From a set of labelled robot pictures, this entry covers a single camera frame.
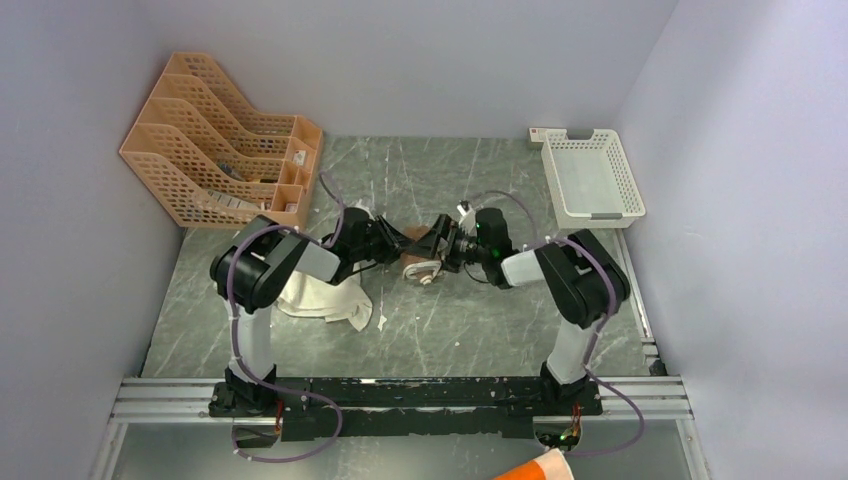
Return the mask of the white plastic basket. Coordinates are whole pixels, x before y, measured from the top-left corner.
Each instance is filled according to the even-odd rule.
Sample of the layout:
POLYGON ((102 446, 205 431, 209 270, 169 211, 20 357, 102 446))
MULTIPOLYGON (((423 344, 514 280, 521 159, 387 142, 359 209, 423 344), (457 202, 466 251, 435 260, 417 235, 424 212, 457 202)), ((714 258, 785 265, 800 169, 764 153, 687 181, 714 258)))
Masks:
POLYGON ((545 129, 541 158, 561 229, 626 229, 646 215, 618 133, 545 129))

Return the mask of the yellow brown bear towel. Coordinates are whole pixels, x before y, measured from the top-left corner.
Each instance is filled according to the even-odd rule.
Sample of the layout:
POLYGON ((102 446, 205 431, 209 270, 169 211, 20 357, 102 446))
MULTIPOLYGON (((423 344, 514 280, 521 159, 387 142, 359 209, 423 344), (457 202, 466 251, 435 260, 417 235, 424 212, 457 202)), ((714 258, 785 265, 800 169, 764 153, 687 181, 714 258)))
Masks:
MULTIPOLYGON (((413 241, 421 239, 429 232, 430 228, 425 225, 406 227, 403 233, 413 241)), ((400 257, 402 264, 402 276, 405 280, 416 281, 421 285, 433 283, 441 274, 441 262, 435 259, 414 256, 403 253, 400 257)))

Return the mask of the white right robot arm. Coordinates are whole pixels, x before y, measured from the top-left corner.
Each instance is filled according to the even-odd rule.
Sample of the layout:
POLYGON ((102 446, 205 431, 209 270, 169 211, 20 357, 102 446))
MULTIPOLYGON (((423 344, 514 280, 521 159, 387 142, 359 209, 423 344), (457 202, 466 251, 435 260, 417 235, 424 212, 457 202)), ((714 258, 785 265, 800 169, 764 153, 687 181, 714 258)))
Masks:
POLYGON ((517 248, 501 210, 467 211, 459 221, 442 215, 412 231, 404 254, 456 273, 480 266, 487 284, 502 290, 544 285, 562 323, 554 346, 519 403, 548 412, 587 410, 599 388, 590 363, 602 330, 630 297, 631 284, 611 254, 588 230, 517 248))

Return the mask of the white towel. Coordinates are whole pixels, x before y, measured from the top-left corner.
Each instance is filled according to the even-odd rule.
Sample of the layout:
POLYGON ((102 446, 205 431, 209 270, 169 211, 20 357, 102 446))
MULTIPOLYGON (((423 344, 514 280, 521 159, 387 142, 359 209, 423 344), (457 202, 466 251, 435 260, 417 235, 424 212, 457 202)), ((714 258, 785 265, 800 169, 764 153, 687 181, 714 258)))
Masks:
POLYGON ((276 301, 276 308, 293 318, 319 318, 326 323, 348 321, 364 330, 373 313, 373 303, 361 286, 361 273, 330 285, 295 271, 276 301))

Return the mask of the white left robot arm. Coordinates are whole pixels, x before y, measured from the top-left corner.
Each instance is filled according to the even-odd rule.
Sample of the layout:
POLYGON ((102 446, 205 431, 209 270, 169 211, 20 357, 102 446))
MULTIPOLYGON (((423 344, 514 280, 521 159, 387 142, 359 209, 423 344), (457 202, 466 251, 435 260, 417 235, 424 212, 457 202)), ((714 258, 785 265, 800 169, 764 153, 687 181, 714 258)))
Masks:
POLYGON ((391 264, 414 239, 360 208, 343 209, 333 233, 321 240, 259 215, 210 266, 229 317, 231 354, 225 379, 209 404, 212 417, 265 416, 318 394, 304 382, 277 375, 271 313, 347 320, 356 330, 370 321, 373 304, 359 276, 391 264))

